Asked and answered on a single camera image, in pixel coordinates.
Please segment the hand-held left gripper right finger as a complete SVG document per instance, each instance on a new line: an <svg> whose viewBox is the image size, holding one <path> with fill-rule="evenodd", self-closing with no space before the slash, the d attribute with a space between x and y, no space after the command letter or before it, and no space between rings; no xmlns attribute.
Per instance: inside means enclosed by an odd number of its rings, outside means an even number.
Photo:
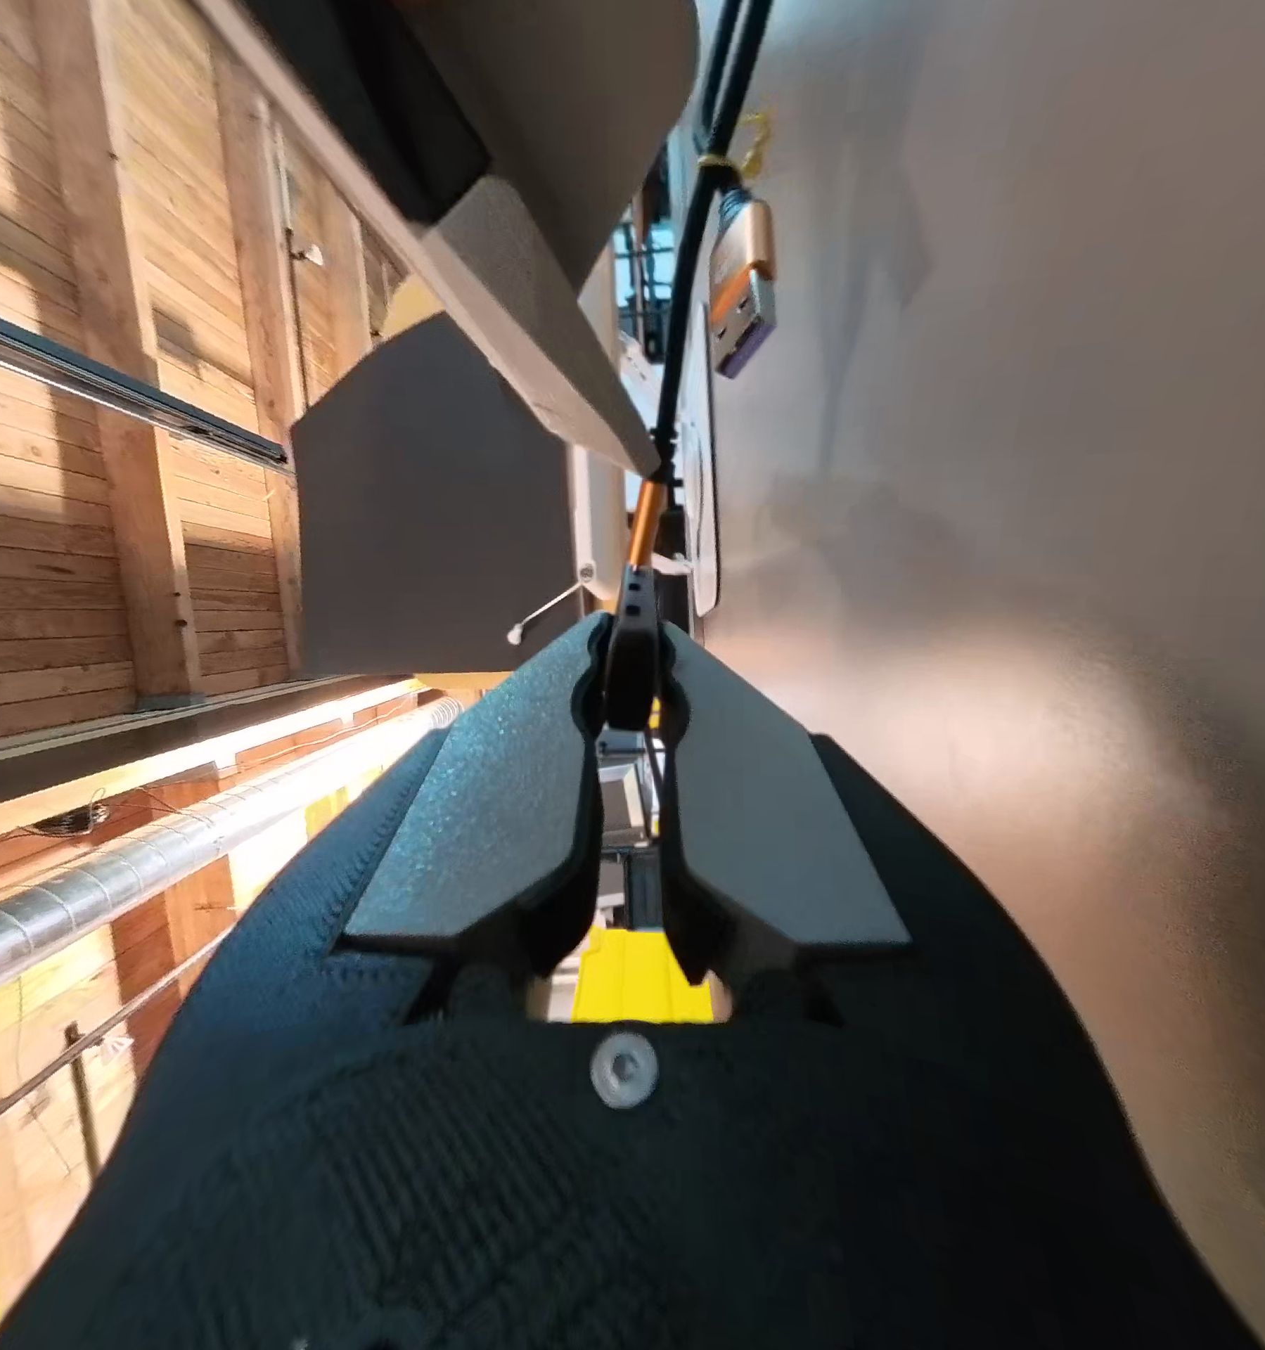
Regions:
<svg viewBox="0 0 1265 1350"><path fill-rule="evenodd" d="M675 625L661 662L661 928L688 985L906 949L809 732Z"/></svg>

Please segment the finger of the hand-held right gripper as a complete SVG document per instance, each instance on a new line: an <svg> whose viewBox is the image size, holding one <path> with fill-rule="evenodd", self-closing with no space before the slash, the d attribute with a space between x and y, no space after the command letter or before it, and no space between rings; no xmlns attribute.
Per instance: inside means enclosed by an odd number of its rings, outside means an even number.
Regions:
<svg viewBox="0 0 1265 1350"><path fill-rule="evenodd" d="M546 432L617 471L657 471L640 412L508 176L481 174L423 232L423 276Z"/></svg>
<svg viewBox="0 0 1265 1350"><path fill-rule="evenodd" d="M431 65L582 287L688 106L693 0L442 0Z"/></svg>

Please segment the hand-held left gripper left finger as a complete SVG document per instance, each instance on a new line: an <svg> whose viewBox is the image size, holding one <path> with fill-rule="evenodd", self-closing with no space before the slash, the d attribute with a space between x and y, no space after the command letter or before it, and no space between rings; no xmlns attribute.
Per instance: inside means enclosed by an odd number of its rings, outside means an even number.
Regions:
<svg viewBox="0 0 1265 1350"><path fill-rule="evenodd" d="M442 736L342 945L546 978L587 935L603 861L600 673L610 614L582 619Z"/></svg>

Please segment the yellow twist tie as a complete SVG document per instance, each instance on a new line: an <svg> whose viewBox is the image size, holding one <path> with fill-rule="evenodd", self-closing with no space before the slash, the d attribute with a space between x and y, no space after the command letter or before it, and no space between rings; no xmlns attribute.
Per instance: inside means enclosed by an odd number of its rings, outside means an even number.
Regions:
<svg viewBox="0 0 1265 1350"><path fill-rule="evenodd" d="M770 151L770 141L774 141L774 131L776 131L776 115L774 115L774 106L748 111L737 131L748 131L742 151L741 155L704 151L694 159L694 172L698 174L712 172L732 186L754 186L763 176L763 167L767 167L767 151Z"/></svg>

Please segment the yellow plastic box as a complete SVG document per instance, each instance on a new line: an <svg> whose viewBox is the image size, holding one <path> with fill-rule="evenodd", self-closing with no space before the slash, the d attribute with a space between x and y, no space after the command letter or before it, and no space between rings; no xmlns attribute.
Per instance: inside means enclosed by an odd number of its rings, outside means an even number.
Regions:
<svg viewBox="0 0 1265 1350"><path fill-rule="evenodd" d="M688 985L667 932L593 928L569 1021L710 1025L710 985Z"/></svg>

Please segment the grey flat panel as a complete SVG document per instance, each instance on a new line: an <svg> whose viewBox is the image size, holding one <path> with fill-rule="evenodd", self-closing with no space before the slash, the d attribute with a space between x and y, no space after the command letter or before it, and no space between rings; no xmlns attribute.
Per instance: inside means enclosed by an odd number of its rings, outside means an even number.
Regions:
<svg viewBox="0 0 1265 1350"><path fill-rule="evenodd" d="M582 622L569 464L431 313L296 427L302 678L511 673Z"/></svg>

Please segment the silver ventilation duct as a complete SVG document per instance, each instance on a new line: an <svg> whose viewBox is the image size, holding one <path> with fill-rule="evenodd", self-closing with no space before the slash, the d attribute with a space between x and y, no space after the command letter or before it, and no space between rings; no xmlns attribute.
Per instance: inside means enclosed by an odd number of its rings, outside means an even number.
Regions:
<svg viewBox="0 0 1265 1350"><path fill-rule="evenodd" d="M229 858L360 772L399 763L430 732L450 729L463 712L460 700L431 700L376 720L202 803L177 806L90 850L81 861L12 893L0 900L0 986L183 877Z"/></svg>

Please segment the black ceiling rail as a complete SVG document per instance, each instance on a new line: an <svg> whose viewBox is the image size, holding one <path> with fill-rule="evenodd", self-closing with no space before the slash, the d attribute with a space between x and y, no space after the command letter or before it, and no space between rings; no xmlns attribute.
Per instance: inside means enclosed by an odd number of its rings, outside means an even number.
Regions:
<svg viewBox="0 0 1265 1350"><path fill-rule="evenodd" d="M81 396L102 412L127 414L150 428L166 428L190 443L236 454L262 471L293 472L293 454L282 443L243 427L231 427L218 414L208 414L202 406L183 405L114 366L77 355L65 343L17 331L2 317L0 317L0 369L12 369L65 396Z"/></svg>

